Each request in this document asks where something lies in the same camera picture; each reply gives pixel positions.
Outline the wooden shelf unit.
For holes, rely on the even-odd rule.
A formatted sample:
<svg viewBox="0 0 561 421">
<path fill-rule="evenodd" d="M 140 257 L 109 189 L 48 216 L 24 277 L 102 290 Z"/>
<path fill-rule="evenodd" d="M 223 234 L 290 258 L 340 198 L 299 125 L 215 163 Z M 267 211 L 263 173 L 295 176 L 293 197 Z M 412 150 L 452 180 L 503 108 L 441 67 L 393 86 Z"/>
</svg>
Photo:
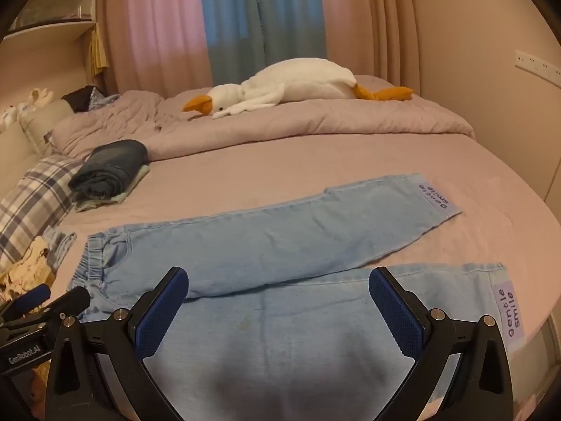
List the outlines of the wooden shelf unit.
<svg viewBox="0 0 561 421">
<path fill-rule="evenodd" d="M 56 98 L 91 82 L 88 44 L 96 0 L 28 0 L 1 41 L 1 107 L 35 88 Z"/>
</svg>

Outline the folded dark denim jeans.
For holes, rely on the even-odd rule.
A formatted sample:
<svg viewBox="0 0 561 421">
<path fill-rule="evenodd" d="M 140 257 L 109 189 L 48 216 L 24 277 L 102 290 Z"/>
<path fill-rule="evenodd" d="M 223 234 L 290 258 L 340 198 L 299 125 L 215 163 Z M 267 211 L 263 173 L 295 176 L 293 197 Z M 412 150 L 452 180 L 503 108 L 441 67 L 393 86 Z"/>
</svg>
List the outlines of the folded dark denim jeans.
<svg viewBox="0 0 561 421">
<path fill-rule="evenodd" d="M 122 140 L 96 147 L 68 183 L 81 200 L 108 200 L 122 194 L 144 165 L 147 148 L 135 140 Z"/>
</svg>

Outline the floral patterned cloth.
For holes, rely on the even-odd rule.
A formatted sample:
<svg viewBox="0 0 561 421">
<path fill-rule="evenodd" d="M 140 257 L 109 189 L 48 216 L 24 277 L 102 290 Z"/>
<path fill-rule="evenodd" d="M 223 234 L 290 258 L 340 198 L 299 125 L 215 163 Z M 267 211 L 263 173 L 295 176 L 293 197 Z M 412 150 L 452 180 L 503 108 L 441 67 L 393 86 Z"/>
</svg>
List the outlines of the floral patterned cloth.
<svg viewBox="0 0 561 421">
<path fill-rule="evenodd" d="M 21 260 L 1 275 L 1 302 L 17 299 L 40 284 L 52 286 L 55 274 L 48 265 L 48 244 L 36 237 Z"/>
</svg>

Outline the beige headboard cushion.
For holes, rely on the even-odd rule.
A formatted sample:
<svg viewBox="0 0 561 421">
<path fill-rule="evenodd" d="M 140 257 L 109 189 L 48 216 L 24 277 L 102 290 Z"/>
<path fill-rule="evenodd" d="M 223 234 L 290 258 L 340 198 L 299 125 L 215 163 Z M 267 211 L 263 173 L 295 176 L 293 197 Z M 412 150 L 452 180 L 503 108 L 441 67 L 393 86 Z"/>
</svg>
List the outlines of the beige headboard cushion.
<svg viewBox="0 0 561 421">
<path fill-rule="evenodd" d="M 1 132 L 1 198 L 38 162 L 51 154 L 47 135 L 74 114 L 69 103 L 57 100 L 35 108 Z"/>
</svg>

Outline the plaid pillow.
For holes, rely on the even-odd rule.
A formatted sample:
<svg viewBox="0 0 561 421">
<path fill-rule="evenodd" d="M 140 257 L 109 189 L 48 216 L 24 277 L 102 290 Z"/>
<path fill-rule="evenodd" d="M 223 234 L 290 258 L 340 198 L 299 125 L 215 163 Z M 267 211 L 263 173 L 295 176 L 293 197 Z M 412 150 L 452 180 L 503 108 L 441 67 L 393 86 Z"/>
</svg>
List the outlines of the plaid pillow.
<svg viewBox="0 0 561 421">
<path fill-rule="evenodd" d="M 1 269 L 21 260 L 32 240 L 68 214 L 73 193 L 68 184 L 83 163 L 51 155 L 28 170 L 1 201 Z"/>
</svg>

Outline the pink duvet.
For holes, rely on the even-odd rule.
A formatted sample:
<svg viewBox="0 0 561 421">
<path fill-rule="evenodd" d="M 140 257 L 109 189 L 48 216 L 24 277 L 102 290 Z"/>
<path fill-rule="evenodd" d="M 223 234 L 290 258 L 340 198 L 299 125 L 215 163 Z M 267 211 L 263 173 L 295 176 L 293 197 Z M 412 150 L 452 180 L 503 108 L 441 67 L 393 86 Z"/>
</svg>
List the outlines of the pink duvet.
<svg viewBox="0 0 561 421">
<path fill-rule="evenodd" d="M 111 105 L 64 118 L 48 140 L 55 152 L 75 159 L 110 142 L 136 140 L 150 160 L 162 161 L 297 136 L 400 133 L 474 137 L 463 118 L 419 96 L 404 102 L 307 100 L 213 119 L 181 112 L 178 97 L 131 90 Z"/>
</svg>

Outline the dark clothing heap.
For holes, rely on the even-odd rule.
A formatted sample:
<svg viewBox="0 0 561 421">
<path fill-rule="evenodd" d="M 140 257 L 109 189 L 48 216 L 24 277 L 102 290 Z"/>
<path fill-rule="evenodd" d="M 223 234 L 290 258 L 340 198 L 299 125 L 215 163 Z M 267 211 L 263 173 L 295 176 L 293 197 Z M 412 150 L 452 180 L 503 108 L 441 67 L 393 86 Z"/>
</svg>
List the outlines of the dark clothing heap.
<svg viewBox="0 0 561 421">
<path fill-rule="evenodd" d="M 119 94 L 105 96 L 98 87 L 86 86 L 64 95 L 62 100 L 66 101 L 75 113 L 83 113 L 109 106 L 120 98 Z"/>
</svg>

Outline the white goose plush toy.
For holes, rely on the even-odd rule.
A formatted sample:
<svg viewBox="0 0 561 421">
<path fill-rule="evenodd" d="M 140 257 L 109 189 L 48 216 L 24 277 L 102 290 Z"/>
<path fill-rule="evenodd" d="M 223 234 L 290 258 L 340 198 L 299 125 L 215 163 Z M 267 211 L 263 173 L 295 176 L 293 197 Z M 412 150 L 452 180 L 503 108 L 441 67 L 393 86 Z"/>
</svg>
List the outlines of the white goose plush toy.
<svg viewBox="0 0 561 421">
<path fill-rule="evenodd" d="M 243 83 L 213 87 L 185 103 L 183 111 L 219 119 L 280 103 L 317 99 L 408 101 L 413 94 L 409 87 L 371 91 L 362 87 L 346 67 L 322 58 L 294 58 L 266 67 Z"/>
</svg>

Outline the pink and blue curtain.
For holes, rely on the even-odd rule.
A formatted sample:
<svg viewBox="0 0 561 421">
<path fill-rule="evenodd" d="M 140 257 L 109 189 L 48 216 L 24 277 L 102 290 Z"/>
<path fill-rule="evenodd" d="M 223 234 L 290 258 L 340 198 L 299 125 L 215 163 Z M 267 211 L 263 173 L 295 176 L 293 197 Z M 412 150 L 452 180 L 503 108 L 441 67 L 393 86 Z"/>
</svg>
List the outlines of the pink and blue curtain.
<svg viewBox="0 0 561 421">
<path fill-rule="evenodd" d="M 296 57 L 419 88 L 413 0 L 97 0 L 108 89 L 172 97 Z"/>
</svg>

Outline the pink bed sheet mattress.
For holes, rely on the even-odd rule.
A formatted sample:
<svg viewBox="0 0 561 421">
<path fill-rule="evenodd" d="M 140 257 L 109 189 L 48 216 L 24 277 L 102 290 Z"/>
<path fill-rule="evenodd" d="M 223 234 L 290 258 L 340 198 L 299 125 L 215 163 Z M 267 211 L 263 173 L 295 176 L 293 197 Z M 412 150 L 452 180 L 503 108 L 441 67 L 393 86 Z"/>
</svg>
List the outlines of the pink bed sheet mattress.
<svg viewBox="0 0 561 421">
<path fill-rule="evenodd" d="M 54 283 L 86 319 L 173 266 L 188 297 L 147 367 L 187 420 L 370 420 L 412 366 L 368 293 L 378 265 L 509 346 L 560 296 L 560 226 L 462 135 L 328 135 L 154 162 L 120 205 L 71 213 Z M 516 318 L 506 324 L 507 314 Z"/>
</svg>

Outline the light blue denim pants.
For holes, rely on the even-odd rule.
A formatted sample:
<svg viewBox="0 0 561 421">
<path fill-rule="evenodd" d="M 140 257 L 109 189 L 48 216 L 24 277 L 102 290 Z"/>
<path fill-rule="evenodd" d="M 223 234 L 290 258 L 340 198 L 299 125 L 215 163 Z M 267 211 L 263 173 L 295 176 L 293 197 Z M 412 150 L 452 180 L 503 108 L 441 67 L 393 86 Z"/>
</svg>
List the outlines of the light blue denim pants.
<svg viewBox="0 0 561 421">
<path fill-rule="evenodd" d="M 90 235 L 71 278 L 85 320 L 131 307 L 172 267 L 189 289 L 147 367 L 186 420 L 372 420 L 413 365 L 368 279 L 385 256 L 461 250 L 467 212 L 421 175 Z"/>
</svg>

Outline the small light blue garment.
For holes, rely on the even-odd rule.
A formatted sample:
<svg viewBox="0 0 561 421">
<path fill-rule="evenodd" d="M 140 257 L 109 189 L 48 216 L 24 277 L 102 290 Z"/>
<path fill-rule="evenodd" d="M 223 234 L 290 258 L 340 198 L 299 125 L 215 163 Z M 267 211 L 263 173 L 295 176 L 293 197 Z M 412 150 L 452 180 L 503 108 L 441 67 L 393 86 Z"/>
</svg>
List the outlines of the small light blue garment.
<svg viewBox="0 0 561 421">
<path fill-rule="evenodd" d="M 59 228 L 48 226 L 42 238 L 47 244 L 47 263 L 52 272 L 56 273 L 66 257 L 70 247 L 76 240 L 75 233 L 67 233 Z"/>
</svg>

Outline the white wall power strip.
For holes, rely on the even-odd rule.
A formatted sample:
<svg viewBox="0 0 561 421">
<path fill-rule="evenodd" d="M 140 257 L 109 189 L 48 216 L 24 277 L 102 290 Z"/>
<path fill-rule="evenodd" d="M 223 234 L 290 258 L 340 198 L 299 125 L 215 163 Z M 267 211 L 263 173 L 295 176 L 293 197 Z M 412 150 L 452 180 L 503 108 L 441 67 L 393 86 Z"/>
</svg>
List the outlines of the white wall power strip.
<svg viewBox="0 0 561 421">
<path fill-rule="evenodd" d="M 514 65 L 556 87 L 561 87 L 561 69 L 545 60 L 523 51 L 516 51 L 514 54 Z"/>
</svg>

